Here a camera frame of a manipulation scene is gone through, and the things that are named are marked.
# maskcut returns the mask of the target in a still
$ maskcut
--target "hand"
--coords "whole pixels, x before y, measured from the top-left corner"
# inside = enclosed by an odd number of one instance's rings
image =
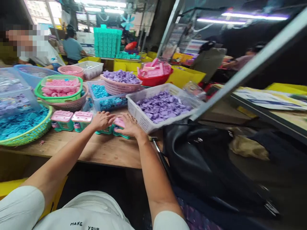
[[[104,130],[108,126],[112,125],[113,121],[115,120],[115,116],[115,114],[110,114],[110,112],[97,112],[90,126],[93,127],[95,131]]]
[[[142,130],[142,128],[137,124],[136,119],[130,114],[122,113],[118,117],[124,121],[125,128],[117,129],[115,132],[126,136],[133,136],[135,138],[147,136],[146,133]]]

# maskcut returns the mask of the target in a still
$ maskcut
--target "fluorescent light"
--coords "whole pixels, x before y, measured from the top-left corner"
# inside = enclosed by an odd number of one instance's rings
[[[99,0],[75,0],[76,3],[94,4],[94,5],[105,5],[105,6],[117,6],[126,8],[126,3],[113,2],[113,1],[99,1]]]
[[[231,24],[231,25],[244,25],[246,22],[236,22],[236,21],[222,21],[222,20],[211,20],[211,19],[204,19],[199,18],[197,21],[200,22],[209,22],[209,23],[219,23],[219,24]]]
[[[107,12],[107,13],[119,13],[119,14],[124,13],[123,10],[116,10],[116,9],[105,9],[105,12]]]
[[[95,8],[95,7],[84,7],[86,11],[93,11],[93,12],[101,12],[101,8]]]
[[[222,16],[232,16],[232,17],[237,17],[237,18],[249,18],[249,19],[276,20],[276,21],[283,21],[283,20],[288,19],[286,17],[252,15],[252,14],[241,14],[241,13],[223,13]]]

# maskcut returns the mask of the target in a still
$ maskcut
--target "floor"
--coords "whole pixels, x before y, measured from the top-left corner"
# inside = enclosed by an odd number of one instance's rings
[[[30,176],[47,160],[31,156],[24,177]],[[111,195],[134,229],[144,229],[143,216],[149,212],[149,206],[141,170],[77,162],[68,174],[57,209],[80,193],[90,190]]]

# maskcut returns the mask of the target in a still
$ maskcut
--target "stacked crates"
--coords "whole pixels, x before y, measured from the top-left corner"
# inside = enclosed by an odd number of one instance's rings
[[[119,54],[122,31],[118,29],[107,29],[106,25],[101,28],[94,27],[95,56],[101,58],[115,58]]]

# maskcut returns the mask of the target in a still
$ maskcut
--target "blue plastic basket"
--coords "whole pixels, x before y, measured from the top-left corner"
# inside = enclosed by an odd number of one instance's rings
[[[59,74],[54,70],[32,65],[15,65],[14,68],[32,88],[36,88],[44,77]]]

